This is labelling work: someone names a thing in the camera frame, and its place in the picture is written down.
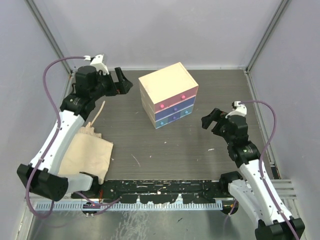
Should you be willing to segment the light blue drawer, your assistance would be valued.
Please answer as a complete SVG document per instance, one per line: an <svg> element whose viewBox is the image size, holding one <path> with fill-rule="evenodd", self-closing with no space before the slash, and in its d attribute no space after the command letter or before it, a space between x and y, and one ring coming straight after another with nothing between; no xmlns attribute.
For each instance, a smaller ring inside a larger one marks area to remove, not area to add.
<svg viewBox="0 0 320 240"><path fill-rule="evenodd" d="M182 109L180 111L180 118L183 118L184 116L187 116L187 115L191 114L192 111L193 111L193 108L194 108L194 106L191 105L189 107L186 107L185 109Z"/></svg>
<svg viewBox="0 0 320 240"><path fill-rule="evenodd" d="M165 118L162 118L162 119L159 119L155 122L155 128L158 129L158 128L161 128L165 125L167 125L169 122L169 118L168 117L165 117Z"/></svg>

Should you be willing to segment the small purple drawer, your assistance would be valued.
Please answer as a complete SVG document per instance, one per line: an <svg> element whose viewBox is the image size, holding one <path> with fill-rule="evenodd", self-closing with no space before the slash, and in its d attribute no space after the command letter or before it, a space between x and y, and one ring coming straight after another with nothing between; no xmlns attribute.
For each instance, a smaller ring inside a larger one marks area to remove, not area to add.
<svg viewBox="0 0 320 240"><path fill-rule="evenodd" d="M174 122L176 120L178 120L179 118L181 117L181 112L178 111L178 112L175 112L174 114L171 114L167 117L167 123L171 123L171 122Z"/></svg>

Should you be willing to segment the wide purple drawer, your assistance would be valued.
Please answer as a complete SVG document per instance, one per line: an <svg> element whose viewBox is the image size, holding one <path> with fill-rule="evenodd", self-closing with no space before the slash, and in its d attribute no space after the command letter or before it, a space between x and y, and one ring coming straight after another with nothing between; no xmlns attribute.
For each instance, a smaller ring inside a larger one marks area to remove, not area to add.
<svg viewBox="0 0 320 240"><path fill-rule="evenodd" d="M192 106L194 104L195 100L196 100L196 96L191 97L191 98L189 98L187 100L184 100L184 101L182 101L180 103L177 103L177 104L175 104L173 106L170 106L170 107L168 107L166 109L163 109L163 110L161 110L161 111L159 111L159 112L157 112L155 114L155 120L158 121L158 120L163 119L163 118L165 118L165 117L167 117L167 116L169 116L171 114L179 112L184 108Z"/></svg>

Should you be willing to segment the large pink drawer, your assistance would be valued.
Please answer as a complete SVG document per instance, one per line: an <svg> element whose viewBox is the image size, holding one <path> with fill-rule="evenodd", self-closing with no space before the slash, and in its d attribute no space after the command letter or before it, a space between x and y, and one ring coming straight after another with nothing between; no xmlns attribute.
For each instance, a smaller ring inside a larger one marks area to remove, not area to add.
<svg viewBox="0 0 320 240"><path fill-rule="evenodd" d="M198 92L198 86L174 95L173 97L170 98L169 102L171 105L173 105L181 101L185 101L186 99L196 96L197 92Z"/></svg>

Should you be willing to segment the cream drawer cabinet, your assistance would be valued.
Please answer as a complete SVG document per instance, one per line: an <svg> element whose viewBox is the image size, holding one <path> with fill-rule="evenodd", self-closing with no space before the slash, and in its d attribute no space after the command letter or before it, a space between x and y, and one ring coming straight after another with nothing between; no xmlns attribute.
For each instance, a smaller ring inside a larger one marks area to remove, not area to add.
<svg viewBox="0 0 320 240"><path fill-rule="evenodd" d="M156 127L155 104L186 90L198 87L198 83L181 62L172 64L138 78L142 106L154 128Z"/></svg>

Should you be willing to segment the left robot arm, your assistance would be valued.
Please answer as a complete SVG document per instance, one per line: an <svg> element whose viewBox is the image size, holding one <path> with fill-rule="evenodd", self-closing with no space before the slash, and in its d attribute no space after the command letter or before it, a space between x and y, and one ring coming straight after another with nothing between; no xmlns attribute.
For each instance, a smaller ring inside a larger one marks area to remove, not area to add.
<svg viewBox="0 0 320 240"><path fill-rule="evenodd" d="M100 98L125 95L133 87L122 69L115 69L118 81L111 74L103 74L94 66L82 66L75 73L72 91L59 108L55 125L40 151L28 165L20 164L17 175L25 187L25 196L31 193L54 202L66 194L83 192L88 198L100 193L98 176L80 171L71 176L59 176L59 169L72 139L96 107Z"/></svg>

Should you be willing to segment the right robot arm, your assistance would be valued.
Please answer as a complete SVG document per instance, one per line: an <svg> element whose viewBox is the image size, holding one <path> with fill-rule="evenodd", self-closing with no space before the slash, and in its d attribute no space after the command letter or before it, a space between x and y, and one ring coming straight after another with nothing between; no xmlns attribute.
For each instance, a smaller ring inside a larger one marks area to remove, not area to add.
<svg viewBox="0 0 320 240"><path fill-rule="evenodd" d="M230 113L215 108L201 119L203 129L216 123L211 132L225 140L229 157L238 168L220 176L219 191L242 206L254 224L257 240L299 240L305 224L280 199L257 146L249 140L246 114L246 107L240 105Z"/></svg>

